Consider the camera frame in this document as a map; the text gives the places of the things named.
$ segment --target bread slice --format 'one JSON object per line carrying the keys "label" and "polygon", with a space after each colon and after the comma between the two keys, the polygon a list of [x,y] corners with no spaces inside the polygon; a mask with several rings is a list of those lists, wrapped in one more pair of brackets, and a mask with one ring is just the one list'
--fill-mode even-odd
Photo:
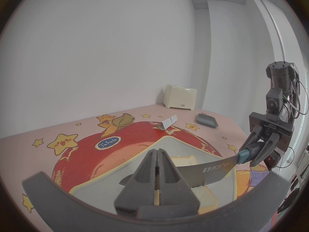
{"label": "bread slice", "polygon": [[[173,163],[176,167],[181,166],[190,166],[190,165],[197,165],[198,162],[194,156],[189,157],[171,157]],[[204,214],[206,212],[210,212],[215,210],[218,205],[218,199],[213,195],[211,190],[208,187],[200,186],[191,188],[192,192],[200,201],[200,208],[198,210],[199,214]]]}
{"label": "bread slice", "polygon": [[199,215],[213,211],[218,207],[219,201],[208,187],[200,186],[191,188],[191,190],[200,201]]}
{"label": "bread slice", "polygon": [[176,167],[197,165],[198,162],[194,156],[189,157],[171,157]]}

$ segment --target twinkle logo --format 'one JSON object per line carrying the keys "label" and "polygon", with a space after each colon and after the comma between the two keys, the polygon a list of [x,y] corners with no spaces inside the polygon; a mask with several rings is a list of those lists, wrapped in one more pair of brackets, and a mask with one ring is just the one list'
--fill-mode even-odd
{"label": "twinkle logo", "polygon": [[109,149],[116,144],[118,144],[121,141],[121,137],[109,137],[105,138],[104,140],[98,142],[95,145],[95,148],[98,150],[104,150],[104,149]]}

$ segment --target knife handle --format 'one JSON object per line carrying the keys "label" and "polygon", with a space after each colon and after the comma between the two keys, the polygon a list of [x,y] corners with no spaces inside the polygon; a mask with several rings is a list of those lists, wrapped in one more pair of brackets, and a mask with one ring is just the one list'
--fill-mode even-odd
{"label": "knife handle", "polygon": [[248,161],[251,161],[257,157],[261,149],[263,149],[265,142],[257,142],[251,145],[248,145],[242,151],[238,153],[238,162],[237,164],[242,164]]}

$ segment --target white wall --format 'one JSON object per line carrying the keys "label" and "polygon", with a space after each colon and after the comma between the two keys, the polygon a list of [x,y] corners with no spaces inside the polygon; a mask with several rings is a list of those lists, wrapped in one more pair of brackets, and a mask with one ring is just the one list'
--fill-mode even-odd
{"label": "white wall", "polygon": [[25,0],[0,40],[0,138],[188,86],[191,0]]}
{"label": "white wall", "polygon": [[[270,89],[270,79],[266,75],[266,67],[275,61],[275,53],[281,52],[281,47],[280,45],[277,45],[278,49],[273,48],[266,21],[260,10],[262,2],[260,0],[246,0],[245,6],[251,21],[251,29],[254,37],[254,56],[256,58],[254,67],[257,70],[257,74],[253,81],[256,85],[256,89],[253,97],[249,100],[251,106],[248,104],[248,108],[253,112],[265,114],[265,96]],[[249,134],[249,117],[245,117],[242,126],[247,126],[245,132]]]}
{"label": "white wall", "polygon": [[202,108],[211,61],[211,20],[208,9],[195,10],[195,41],[190,87],[197,89],[196,108]]}
{"label": "white wall", "polygon": [[245,5],[208,1],[208,6],[211,63],[203,109],[232,118],[248,134],[259,71],[252,22]]}

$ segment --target table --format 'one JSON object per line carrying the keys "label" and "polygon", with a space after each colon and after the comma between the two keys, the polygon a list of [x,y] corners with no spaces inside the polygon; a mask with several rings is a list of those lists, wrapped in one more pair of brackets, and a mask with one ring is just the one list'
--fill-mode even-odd
{"label": "table", "polygon": [[[198,124],[198,113],[215,117],[219,127]],[[175,114],[176,123],[164,131],[158,129],[157,123]],[[78,187],[113,172],[139,153],[151,149],[163,138],[175,138],[217,158],[227,158],[238,153],[247,136],[231,118],[200,109],[168,109],[157,104],[116,113],[102,112],[98,117],[1,139],[0,176],[27,219],[40,231],[51,231],[26,196],[21,185],[23,180],[44,171],[64,190],[73,193]],[[226,200],[214,192],[219,205],[203,212],[244,195],[268,174],[264,163],[252,168],[249,163],[237,165],[234,171],[234,196]],[[218,190],[215,189],[218,183],[211,185],[208,186],[210,190]]]}

